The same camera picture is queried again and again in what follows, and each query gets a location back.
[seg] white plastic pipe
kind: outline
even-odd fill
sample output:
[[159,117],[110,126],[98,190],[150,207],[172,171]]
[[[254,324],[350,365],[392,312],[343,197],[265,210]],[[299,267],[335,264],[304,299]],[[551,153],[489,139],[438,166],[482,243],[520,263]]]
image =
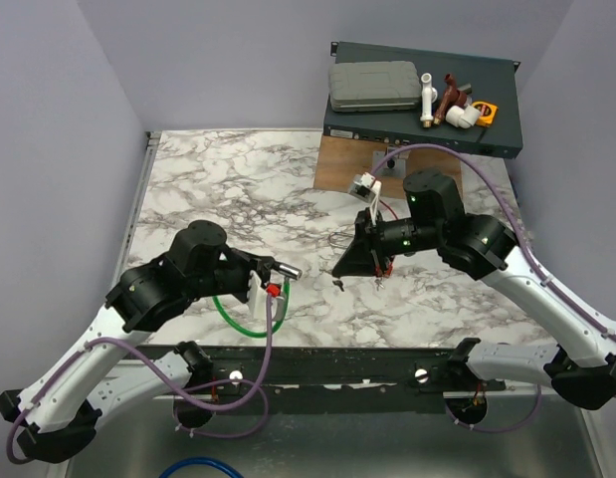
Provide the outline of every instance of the white plastic pipe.
[[434,119],[431,114],[431,104],[436,101],[438,92],[431,86],[431,74],[424,73],[423,76],[420,77],[420,81],[423,84],[423,113],[420,116],[420,121],[423,122],[423,127],[431,127],[431,121]]
[[455,127],[468,128],[476,124],[480,114],[480,110],[471,105],[467,105],[464,109],[450,107],[445,116],[445,121]]

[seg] marble table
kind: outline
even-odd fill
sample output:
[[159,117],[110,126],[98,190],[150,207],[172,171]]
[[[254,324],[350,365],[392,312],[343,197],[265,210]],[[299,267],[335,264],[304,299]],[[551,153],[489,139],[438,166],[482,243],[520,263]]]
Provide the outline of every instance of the marble table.
[[[372,279],[346,278],[345,292],[328,275],[340,249],[332,231],[350,231],[364,207],[343,193],[312,188],[320,132],[316,130],[192,130],[165,132],[132,241],[129,266],[167,249],[177,230],[195,219],[223,226],[229,244],[271,254],[305,273],[293,283],[289,317],[275,334],[278,346],[450,347],[465,337],[512,344],[550,341],[511,301],[451,270],[435,252],[398,257],[394,273],[377,290]],[[501,159],[476,157],[516,209]],[[474,213],[502,217],[477,176],[463,167],[464,202]],[[386,199],[402,217],[407,205]],[[248,309],[223,300],[252,330]],[[175,344],[261,345],[231,329],[202,299],[149,340]]]

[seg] brown faucet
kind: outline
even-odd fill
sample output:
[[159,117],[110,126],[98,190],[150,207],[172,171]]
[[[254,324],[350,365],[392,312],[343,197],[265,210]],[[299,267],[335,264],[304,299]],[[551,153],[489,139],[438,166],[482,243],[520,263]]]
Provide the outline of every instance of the brown faucet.
[[440,104],[434,113],[435,125],[443,122],[445,115],[447,114],[447,110],[450,107],[463,107],[467,102],[467,94],[458,90],[458,85],[456,84],[456,79],[453,74],[448,73],[445,75],[445,83],[447,84],[447,88],[445,89],[445,93],[440,100]]

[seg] wooden panel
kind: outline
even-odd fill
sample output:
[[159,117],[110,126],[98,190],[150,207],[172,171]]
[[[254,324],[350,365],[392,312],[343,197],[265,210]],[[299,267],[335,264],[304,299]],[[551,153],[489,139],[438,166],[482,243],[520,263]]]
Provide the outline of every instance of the wooden panel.
[[[322,136],[314,176],[314,188],[326,191],[347,192],[356,174],[371,170],[374,151],[384,151],[386,145],[372,141],[359,141],[341,137]],[[463,181],[460,161],[446,152],[435,149],[419,149],[409,153],[406,161],[407,174],[426,167],[437,167],[453,176],[462,196]],[[381,194],[386,197],[404,199],[403,181],[397,177],[381,177]]]

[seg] yellow tape measure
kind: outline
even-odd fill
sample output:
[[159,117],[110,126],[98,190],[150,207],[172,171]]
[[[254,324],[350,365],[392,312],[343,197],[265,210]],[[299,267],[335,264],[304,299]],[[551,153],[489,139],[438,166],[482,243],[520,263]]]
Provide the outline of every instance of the yellow tape measure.
[[492,125],[496,112],[498,111],[496,105],[487,102],[473,102],[472,107],[481,112],[480,117],[476,121],[478,126],[489,127]]

